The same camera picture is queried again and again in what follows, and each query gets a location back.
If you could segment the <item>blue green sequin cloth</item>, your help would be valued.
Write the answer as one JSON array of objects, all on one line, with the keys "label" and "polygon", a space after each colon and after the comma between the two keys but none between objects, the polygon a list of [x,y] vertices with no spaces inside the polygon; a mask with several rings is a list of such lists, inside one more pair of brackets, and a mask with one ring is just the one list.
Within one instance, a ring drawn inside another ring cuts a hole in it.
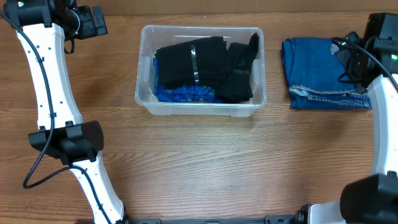
[{"label": "blue green sequin cloth", "polygon": [[210,102],[221,103],[215,96],[215,90],[209,86],[183,85],[179,88],[168,89],[159,81],[159,68],[156,57],[153,57],[155,67],[155,93],[161,102],[168,103],[190,103]]}]

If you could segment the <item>blue denim jeans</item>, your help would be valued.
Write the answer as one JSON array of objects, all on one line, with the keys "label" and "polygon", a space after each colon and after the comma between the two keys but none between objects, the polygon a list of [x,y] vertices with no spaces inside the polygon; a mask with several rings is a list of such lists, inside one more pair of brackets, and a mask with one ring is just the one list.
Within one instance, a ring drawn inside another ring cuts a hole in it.
[{"label": "blue denim jeans", "polygon": [[281,61],[290,96],[296,110],[370,110],[367,94],[353,84],[340,83],[345,68],[330,51],[326,38],[295,37],[281,46]]}]

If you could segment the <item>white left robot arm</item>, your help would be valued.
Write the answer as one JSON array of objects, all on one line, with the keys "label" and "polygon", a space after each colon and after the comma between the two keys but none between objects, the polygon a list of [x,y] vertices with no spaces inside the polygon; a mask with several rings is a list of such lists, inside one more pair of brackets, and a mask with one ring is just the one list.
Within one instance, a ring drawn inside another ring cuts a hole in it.
[{"label": "white left robot arm", "polygon": [[131,223],[104,166],[102,128],[83,120],[65,61],[65,42],[107,34],[102,9],[66,0],[7,0],[1,15],[17,32],[34,84],[38,130],[29,134],[30,145],[73,173],[94,223]]}]

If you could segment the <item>black sock with band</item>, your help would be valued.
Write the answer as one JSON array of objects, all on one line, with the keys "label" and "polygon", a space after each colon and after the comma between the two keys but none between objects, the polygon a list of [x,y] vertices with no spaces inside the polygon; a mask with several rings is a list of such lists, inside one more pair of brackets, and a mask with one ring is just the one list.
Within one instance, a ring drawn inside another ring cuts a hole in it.
[{"label": "black sock with band", "polygon": [[228,85],[237,94],[245,95],[246,98],[252,97],[250,86],[250,75],[252,63],[259,51],[259,36],[254,33],[248,44],[233,42],[228,49],[228,57],[231,72],[228,75]]}]

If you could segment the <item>black cloth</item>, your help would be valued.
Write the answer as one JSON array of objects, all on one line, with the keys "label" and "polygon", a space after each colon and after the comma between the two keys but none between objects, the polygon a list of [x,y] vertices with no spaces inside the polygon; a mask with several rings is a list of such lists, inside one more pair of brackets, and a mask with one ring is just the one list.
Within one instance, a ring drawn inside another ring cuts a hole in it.
[{"label": "black cloth", "polygon": [[183,85],[216,88],[231,71],[226,41],[220,36],[162,47],[155,57],[160,84],[169,89]]}]

